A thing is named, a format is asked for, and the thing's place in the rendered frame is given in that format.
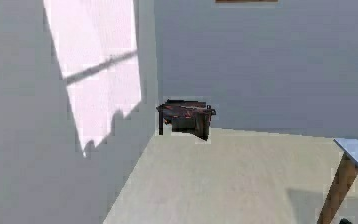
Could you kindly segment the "dark side table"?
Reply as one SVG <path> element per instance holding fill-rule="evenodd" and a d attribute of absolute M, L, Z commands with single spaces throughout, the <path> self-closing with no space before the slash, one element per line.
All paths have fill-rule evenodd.
<path fill-rule="evenodd" d="M 156 107 L 158 111 L 159 134 L 163 125 L 171 125 L 173 132 L 190 133 L 207 141 L 212 117 L 216 110 L 206 102 L 171 100 Z"/>

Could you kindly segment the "grey table with wooden legs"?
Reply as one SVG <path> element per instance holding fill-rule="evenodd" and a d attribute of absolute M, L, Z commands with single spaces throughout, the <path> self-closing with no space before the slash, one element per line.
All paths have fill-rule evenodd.
<path fill-rule="evenodd" d="M 354 180 L 358 176 L 358 139 L 335 138 L 343 150 L 339 166 L 321 209 L 317 224 L 331 224 Z"/>

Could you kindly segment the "brown framed wall picture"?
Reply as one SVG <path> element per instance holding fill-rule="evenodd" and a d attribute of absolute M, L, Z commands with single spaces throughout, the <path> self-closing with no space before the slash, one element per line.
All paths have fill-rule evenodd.
<path fill-rule="evenodd" d="M 276 4 L 281 0 L 215 0 L 215 3 L 220 4 Z"/>

